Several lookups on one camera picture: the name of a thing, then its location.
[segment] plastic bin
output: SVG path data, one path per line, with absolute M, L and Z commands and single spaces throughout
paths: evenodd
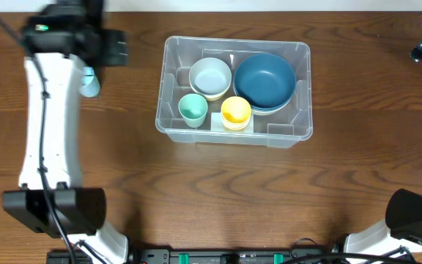
M 188 127 L 178 111 L 178 103 L 184 95 L 193 92 L 188 80 L 191 66 L 202 58 L 215 57 L 227 63 L 234 78 L 239 64 L 257 53 L 276 54 L 292 65 L 297 84 L 290 102 L 274 114 L 254 115 L 253 130 L 215 129 L 212 113 L 220 113 L 222 102 L 235 95 L 232 80 L 231 88 L 220 100 L 208 102 L 209 111 L 204 124 L 199 128 Z M 299 42 L 170 37 L 164 48 L 155 124 L 160 132 L 169 135 L 174 142 L 288 148 L 299 141 L 307 140 L 313 131 L 310 49 L 305 43 Z

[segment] brown wooden surface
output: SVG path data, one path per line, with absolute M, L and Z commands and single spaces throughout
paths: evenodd
M 5 14 L 19 28 L 28 14 Z M 108 220 L 175 248 L 329 244 L 384 217 L 391 194 L 422 194 L 422 38 L 418 12 L 112 13 L 130 64 L 83 99 L 86 186 L 103 187 Z M 314 135 L 288 150 L 175 144 L 155 128 L 163 44 L 171 35 L 303 41 L 311 47 Z M 0 263 L 44 263 L 61 241 L 1 209 L 17 188 L 26 138 L 21 48 L 0 29 Z

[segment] white wall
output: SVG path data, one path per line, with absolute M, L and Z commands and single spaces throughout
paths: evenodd
M 108 11 L 422 11 L 422 0 L 106 0 Z M 0 12 L 37 11 L 55 0 L 0 0 Z

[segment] dark blue bowl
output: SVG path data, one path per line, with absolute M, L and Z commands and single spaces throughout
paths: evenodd
M 244 60 L 235 72 L 234 89 L 252 109 L 271 111 L 294 94 L 296 75 L 291 65 L 273 54 L 257 54 Z

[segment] mint green cup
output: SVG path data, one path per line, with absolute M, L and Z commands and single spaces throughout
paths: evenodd
M 180 99 L 179 112 L 189 127 L 197 128 L 204 123 L 208 103 L 201 95 L 189 94 Z

